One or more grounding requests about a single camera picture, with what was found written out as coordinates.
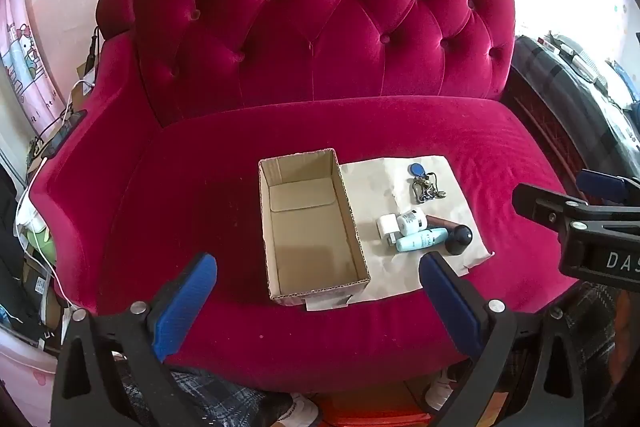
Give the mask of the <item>black round-top bottle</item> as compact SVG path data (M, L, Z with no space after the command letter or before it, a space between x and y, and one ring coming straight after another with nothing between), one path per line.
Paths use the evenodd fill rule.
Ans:
M451 256L460 256L465 252L473 240L473 232L466 225L456 225L448 229L445 249Z

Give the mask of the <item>brown cosmetic tube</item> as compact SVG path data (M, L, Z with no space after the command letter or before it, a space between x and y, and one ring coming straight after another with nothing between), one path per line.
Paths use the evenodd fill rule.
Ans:
M431 215L426 215L425 218L427 222L427 228L429 229L444 228L447 231L451 231L459 226L459 223L444 218L439 218Z

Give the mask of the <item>metal key bunch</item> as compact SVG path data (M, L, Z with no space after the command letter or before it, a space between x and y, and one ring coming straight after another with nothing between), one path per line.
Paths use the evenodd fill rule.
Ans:
M417 204L424 204L432 199L445 198L447 193L438 187L437 176L434 172L415 176L411 182L413 198Z

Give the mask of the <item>white cosmetic jar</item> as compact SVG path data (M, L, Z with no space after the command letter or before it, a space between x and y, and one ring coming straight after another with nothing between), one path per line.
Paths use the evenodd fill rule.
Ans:
M397 216L397 226L399 233L406 237L428 228L427 217L420 208L412 208Z

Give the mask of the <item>blue key fob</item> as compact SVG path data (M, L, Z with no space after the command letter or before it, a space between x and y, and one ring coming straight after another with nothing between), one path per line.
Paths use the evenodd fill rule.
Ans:
M422 176L425 176L425 170L418 162L414 162L409 166L409 172L411 173L411 176L415 176L416 178L422 178Z

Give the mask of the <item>light blue cosmetic tube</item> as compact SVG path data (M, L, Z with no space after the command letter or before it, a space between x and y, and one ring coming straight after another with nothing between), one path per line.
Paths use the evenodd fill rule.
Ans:
M446 228L426 229L397 239L395 244L398 253L420 251L446 242L449 232Z

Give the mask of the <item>white charger plug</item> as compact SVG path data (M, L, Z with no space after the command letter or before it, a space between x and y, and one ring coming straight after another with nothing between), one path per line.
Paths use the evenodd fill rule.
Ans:
M394 245L396 243L400 231L397 217L393 213L379 217L378 221L376 221L376 227L378 228L378 235L382 241L388 245Z

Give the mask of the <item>cardboard box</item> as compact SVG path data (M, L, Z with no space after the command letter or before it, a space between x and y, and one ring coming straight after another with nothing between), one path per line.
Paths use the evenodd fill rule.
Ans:
M258 178L270 299L346 308L371 275L335 150L262 159Z

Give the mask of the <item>dark cabinet with clutter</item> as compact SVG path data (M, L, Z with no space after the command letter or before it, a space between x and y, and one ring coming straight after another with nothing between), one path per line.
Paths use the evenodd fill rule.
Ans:
M632 120L537 41L515 40L502 101L533 135L568 194L580 194L582 169L638 178L639 131Z

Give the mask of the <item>beige paper sheet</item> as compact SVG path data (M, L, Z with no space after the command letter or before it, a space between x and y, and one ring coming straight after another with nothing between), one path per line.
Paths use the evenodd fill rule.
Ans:
M484 243L473 217L469 202L462 192L458 178L448 160L442 156L415 158L375 158L341 165L346 193L352 205L364 260L370 282L354 295L314 298L306 303L309 312L345 308L354 303L382 300L416 291L421 287L418 265L422 251L400 253L378 234L379 217L399 215L416 207L411 188L409 167L417 162L425 171L436 174L438 187L446 193L443 198L431 199L419 205L428 215L442 218L457 225L466 225L472 231L471 245L463 254L451 256L442 245L436 247L450 267L460 277L489 260L494 253Z

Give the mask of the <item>red velvet tufted sofa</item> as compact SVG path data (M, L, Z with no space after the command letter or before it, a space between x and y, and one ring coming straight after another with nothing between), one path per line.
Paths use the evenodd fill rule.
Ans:
M561 184L501 103L513 0L99 0L86 117L32 201L73 303L148 300L207 251L218 282L177 365L275 391L403 381L457 361L421 291L308 312L269 298L258 164L331 147L340 161L445 157L490 258L487 298L535 312L570 287L555 235L514 212Z

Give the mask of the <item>pink cartoon curtain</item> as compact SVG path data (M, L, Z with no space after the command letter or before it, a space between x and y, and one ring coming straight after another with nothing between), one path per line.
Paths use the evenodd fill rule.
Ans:
M1 0L1 58L29 124L47 136L65 105L40 56L26 0Z

